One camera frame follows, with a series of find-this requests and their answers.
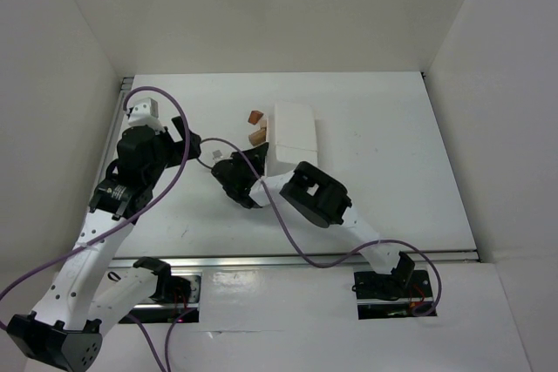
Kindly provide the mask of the short rectangular wood block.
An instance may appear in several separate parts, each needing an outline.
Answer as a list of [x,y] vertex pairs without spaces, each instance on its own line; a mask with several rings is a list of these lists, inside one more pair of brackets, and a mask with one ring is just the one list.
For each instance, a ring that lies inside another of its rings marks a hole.
[[267,141],[267,129],[263,127],[250,133],[248,136],[248,141],[253,147],[264,144]]

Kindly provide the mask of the brown triangular wood block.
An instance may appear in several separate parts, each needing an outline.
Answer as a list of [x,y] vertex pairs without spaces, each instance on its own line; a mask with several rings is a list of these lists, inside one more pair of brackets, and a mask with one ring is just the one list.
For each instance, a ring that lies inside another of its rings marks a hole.
[[251,125],[258,125],[260,120],[264,117],[264,113],[257,111],[257,110],[253,110],[250,112],[249,116],[248,116],[248,122]]

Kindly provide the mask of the white plastic bin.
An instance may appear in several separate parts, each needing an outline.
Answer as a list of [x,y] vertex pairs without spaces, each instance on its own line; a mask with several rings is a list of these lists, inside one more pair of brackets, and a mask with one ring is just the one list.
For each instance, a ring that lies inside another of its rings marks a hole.
[[267,176],[284,174],[306,161],[318,166],[315,114],[311,106],[276,102],[268,116]]

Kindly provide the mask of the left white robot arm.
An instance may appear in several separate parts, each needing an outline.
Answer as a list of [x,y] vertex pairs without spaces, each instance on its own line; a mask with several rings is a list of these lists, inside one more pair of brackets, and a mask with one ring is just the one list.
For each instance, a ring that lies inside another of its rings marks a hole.
[[191,282],[163,260],[143,256],[103,294],[97,289],[139,213],[157,198],[153,189],[170,167],[182,168],[200,154],[200,137],[181,117],[173,141],[154,117],[140,118],[117,144],[117,157],[95,187],[78,240],[44,297],[27,315],[13,315],[7,334],[28,358],[63,371],[86,371],[104,336],[135,305],[150,299],[185,307]]

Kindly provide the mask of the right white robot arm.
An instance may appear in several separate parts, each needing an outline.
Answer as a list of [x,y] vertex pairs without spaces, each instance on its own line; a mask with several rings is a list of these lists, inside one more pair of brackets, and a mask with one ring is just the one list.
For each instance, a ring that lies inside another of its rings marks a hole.
[[314,227],[339,227],[341,236],[361,254],[376,271],[373,283],[380,299],[390,300],[403,292],[412,278],[415,262],[392,249],[394,242],[380,234],[357,212],[348,189],[338,180],[308,161],[299,162],[283,174],[266,174],[269,144],[264,142],[245,151],[236,150],[229,158],[214,163],[212,176],[225,194],[246,209],[272,208],[288,241],[311,266],[334,267],[338,263],[313,261],[296,244],[279,212],[284,202]]

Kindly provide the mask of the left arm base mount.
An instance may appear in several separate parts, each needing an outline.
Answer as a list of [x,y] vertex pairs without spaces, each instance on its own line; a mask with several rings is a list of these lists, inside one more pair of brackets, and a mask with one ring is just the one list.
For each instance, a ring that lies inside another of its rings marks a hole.
[[180,315],[185,314],[180,322],[197,323],[200,318],[201,275],[182,275],[189,283],[189,293],[174,290],[164,301],[147,298],[136,304],[129,315],[143,324],[170,324]]

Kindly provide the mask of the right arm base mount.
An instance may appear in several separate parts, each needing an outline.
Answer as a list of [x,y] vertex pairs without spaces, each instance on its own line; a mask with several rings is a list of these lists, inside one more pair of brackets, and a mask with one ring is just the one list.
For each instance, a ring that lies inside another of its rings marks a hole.
[[434,301],[430,277],[424,269],[415,270],[406,287],[396,286],[384,274],[355,272],[351,290],[357,299],[359,320],[413,317],[413,309],[422,314]]

